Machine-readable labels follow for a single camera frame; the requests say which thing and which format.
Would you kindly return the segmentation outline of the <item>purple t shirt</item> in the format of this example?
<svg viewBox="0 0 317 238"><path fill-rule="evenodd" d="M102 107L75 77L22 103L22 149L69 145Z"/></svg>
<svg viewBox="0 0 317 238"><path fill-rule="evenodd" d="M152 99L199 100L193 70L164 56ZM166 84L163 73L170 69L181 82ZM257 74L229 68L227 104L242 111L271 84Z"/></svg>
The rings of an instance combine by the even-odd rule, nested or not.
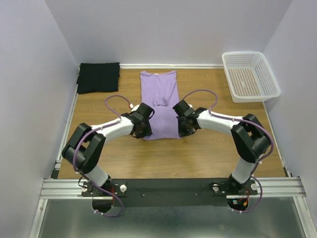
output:
<svg viewBox="0 0 317 238"><path fill-rule="evenodd" d="M149 120L152 135L145 140L179 139L178 119L173 107L179 102L176 71L157 74L142 71L141 102L147 104L155 113Z"/></svg>

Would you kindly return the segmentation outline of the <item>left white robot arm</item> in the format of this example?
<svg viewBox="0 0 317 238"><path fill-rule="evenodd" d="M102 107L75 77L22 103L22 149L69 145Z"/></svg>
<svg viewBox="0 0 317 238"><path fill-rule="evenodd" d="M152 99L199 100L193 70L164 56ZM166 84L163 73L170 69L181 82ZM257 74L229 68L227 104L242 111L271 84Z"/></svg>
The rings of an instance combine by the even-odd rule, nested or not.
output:
<svg viewBox="0 0 317 238"><path fill-rule="evenodd" d="M145 103L131 108L117 119L99 125L79 124L62 150L62 157L76 172L93 183L99 196L111 192L111 177L98 165L104 145L121 136L144 138L152 135L150 119L155 110Z"/></svg>

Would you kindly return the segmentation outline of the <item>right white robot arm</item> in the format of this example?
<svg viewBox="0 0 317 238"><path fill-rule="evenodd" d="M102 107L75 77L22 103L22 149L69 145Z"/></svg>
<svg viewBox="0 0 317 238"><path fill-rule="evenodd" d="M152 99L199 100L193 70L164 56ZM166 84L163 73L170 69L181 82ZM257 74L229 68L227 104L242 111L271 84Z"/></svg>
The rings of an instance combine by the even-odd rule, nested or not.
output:
<svg viewBox="0 0 317 238"><path fill-rule="evenodd" d="M239 161L224 186L225 191L232 194L245 190L258 164L273 152L272 136L253 114L233 117L201 107L195 110L184 100L178 102L173 110L177 114L180 137L192 135L199 129L215 130L232 136Z"/></svg>

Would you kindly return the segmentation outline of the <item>folded black t shirt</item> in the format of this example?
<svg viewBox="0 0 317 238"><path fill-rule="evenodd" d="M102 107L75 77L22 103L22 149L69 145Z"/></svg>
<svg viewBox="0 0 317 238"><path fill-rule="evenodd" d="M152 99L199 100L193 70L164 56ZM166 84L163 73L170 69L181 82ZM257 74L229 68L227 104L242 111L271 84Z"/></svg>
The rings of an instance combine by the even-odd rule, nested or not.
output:
<svg viewBox="0 0 317 238"><path fill-rule="evenodd" d="M76 84L78 94L94 92L117 92L120 77L120 64L81 63Z"/></svg>

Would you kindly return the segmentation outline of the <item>white plastic basket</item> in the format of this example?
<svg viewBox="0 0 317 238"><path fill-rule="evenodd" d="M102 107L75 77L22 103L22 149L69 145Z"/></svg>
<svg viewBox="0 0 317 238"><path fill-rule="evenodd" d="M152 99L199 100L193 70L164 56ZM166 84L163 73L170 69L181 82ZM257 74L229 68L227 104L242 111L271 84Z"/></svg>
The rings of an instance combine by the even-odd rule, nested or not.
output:
<svg viewBox="0 0 317 238"><path fill-rule="evenodd" d="M280 96L280 88L263 53L226 52L222 61L233 102L265 102Z"/></svg>

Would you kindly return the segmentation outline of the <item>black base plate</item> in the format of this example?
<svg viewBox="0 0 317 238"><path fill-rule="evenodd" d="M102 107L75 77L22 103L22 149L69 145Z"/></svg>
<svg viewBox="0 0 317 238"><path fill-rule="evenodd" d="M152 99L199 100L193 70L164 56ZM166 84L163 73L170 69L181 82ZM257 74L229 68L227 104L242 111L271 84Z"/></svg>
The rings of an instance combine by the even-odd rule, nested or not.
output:
<svg viewBox="0 0 317 238"><path fill-rule="evenodd" d="M230 206L245 211L252 195L261 195L260 184L249 179L239 185L228 178L113 179L103 190L90 182L79 185L92 207L108 212L113 207Z"/></svg>

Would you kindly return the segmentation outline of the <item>aluminium frame rail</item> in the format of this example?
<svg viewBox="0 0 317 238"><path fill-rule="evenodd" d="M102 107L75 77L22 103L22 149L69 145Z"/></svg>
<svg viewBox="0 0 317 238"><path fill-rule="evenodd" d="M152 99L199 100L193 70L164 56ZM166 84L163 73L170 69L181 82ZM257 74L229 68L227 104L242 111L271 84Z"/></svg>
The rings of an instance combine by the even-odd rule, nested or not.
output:
<svg viewBox="0 0 317 238"><path fill-rule="evenodd" d="M125 208L114 218L93 212L91 198L81 194L79 179L42 182L30 231L32 238L314 238L316 228L300 177L256 173L262 195L251 198L254 209L228 207Z"/></svg>

